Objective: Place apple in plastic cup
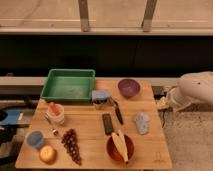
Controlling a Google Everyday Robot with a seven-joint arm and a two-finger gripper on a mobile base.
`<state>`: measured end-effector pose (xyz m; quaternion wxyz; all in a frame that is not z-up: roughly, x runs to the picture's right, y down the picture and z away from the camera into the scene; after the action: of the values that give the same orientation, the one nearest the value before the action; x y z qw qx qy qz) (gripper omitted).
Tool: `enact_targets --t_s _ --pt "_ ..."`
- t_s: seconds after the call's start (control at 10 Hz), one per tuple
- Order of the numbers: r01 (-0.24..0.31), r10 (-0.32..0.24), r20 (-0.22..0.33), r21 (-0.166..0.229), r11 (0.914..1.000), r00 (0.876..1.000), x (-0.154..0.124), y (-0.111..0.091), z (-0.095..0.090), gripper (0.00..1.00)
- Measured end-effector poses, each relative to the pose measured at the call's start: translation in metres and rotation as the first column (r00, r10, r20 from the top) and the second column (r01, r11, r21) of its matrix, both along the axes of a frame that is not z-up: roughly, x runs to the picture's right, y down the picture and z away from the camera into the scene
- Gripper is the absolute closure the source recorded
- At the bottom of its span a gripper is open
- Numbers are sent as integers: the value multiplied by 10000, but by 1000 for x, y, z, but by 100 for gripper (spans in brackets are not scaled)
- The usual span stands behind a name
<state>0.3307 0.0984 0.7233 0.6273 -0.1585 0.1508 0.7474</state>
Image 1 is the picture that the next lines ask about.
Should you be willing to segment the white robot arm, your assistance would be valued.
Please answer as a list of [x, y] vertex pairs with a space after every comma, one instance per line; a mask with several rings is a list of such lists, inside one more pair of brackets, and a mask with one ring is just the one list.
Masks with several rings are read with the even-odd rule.
[[187, 73], [177, 80], [166, 100], [175, 111], [186, 109], [192, 104], [204, 103], [213, 106], [213, 72]]

